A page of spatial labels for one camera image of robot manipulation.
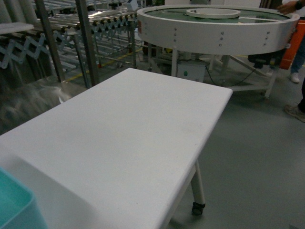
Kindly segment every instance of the white table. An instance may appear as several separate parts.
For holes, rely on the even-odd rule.
[[[159,229],[191,179],[232,90],[127,69],[0,136],[92,208],[92,229]]]

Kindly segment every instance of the metal pole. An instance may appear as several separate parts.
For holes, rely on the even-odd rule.
[[[51,57],[53,59],[58,81],[64,82],[64,81],[66,81],[66,79],[65,79],[61,61],[59,59],[59,55],[57,52],[57,47],[56,47],[56,43],[55,43],[55,40],[53,37],[53,31],[52,31],[52,28],[51,28],[51,25],[49,22],[47,10],[44,6],[43,0],[35,0],[35,4],[36,4],[36,8],[37,8],[38,12],[41,15],[41,23],[42,23],[42,27],[43,27],[43,32],[44,32],[47,42],[48,42],[49,50],[51,53]]]
[[[88,82],[88,77],[87,77],[87,73],[86,73],[86,68],[84,65],[84,60],[82,59],[82,54],[81,54],[81,48],[80,48],[80,44],[79,44],[79,39],[78,39],[78,34],[75,31],[75,29],[70,28],[67,31],[68,35],[70,35],[72,37],[72,40],[74,41],[74,45],[75,45],[75,50],[78,56],[78,60],[80,62],[80,67],[81,67],[81,72],[82,72],[82,76],[85,82],[85,86],[86,88],[90,88],[90,84]]]
[[[75,1],[76,1],[77,13],[81,23],[81,34],[87,56],[91,85],[95,86],[99,83],[99,77],[98,77],[98,69],[94,54],[91,28],[88,19],[87,5],[85,0],[75,0]]]
[[[135,53],[135,38],[134,38],[134,19],[129,20],[130,22],[130,33],[131,33],[131,46],[132,46],[132,65],[133,68],[137,68],[137,63],[136,63],[136,53]]]

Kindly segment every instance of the teal plastic bin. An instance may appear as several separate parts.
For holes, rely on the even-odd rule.
[[[33,192],[1,167],[0,229],[47,229]]]

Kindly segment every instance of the metal frame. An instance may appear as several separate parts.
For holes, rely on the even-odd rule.
[[[44,6],[43,0],[35,0],[35,4],[36,4],[37,10],[41,14],[41,23],[43,26],[43,31],[46,36],[47,42],[48,42],[49,50],[51,53],[51,57],[53,59],[53,63],[54,63],[54,67],[55,67],[55,71],[56,71],[58,80],[59,80],[59,82],[64,82],[64,81],[66,81],[66,79],[65,79],[61,61],[59,59],[59,55],[57,52],[57,47],[56,47],[56,43],[55,43],[55,40],[53,37],[53,31],[51,29],[51,24],[49,22],[48,13]]]

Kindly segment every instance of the electrical box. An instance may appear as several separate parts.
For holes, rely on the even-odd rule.
[[[199,61],[187,61],[178,64],[177,77],[203,83],[205,64]]]

